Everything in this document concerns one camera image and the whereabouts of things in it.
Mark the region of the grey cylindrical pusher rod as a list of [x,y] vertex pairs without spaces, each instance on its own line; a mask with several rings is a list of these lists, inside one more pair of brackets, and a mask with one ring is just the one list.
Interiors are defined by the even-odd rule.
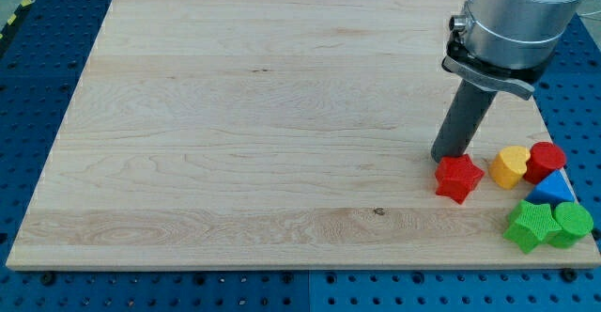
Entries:
[[431,157],[460,157],[470,144],[497,93],[463,80],[431,148]]

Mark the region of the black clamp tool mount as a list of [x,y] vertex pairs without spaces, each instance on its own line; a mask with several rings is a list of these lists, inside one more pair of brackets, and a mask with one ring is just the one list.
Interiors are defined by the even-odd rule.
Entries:
[[464,14],[450,18],[450,37],[441,66],[483,91],[507,92],[527,101],[534,93],[532,84],[543,75],[553,55],[538,65],[520,70],[492,65],[476,57],[465,47],[461,36],[468,33],[468,24],[469,17]]

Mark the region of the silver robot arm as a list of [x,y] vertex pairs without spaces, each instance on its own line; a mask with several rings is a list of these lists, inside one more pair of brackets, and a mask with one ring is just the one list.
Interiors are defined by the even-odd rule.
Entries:
[[500,92],[528,100],[582,0],[466,0],[441,66],[461,83],[431,148],[462,155]]

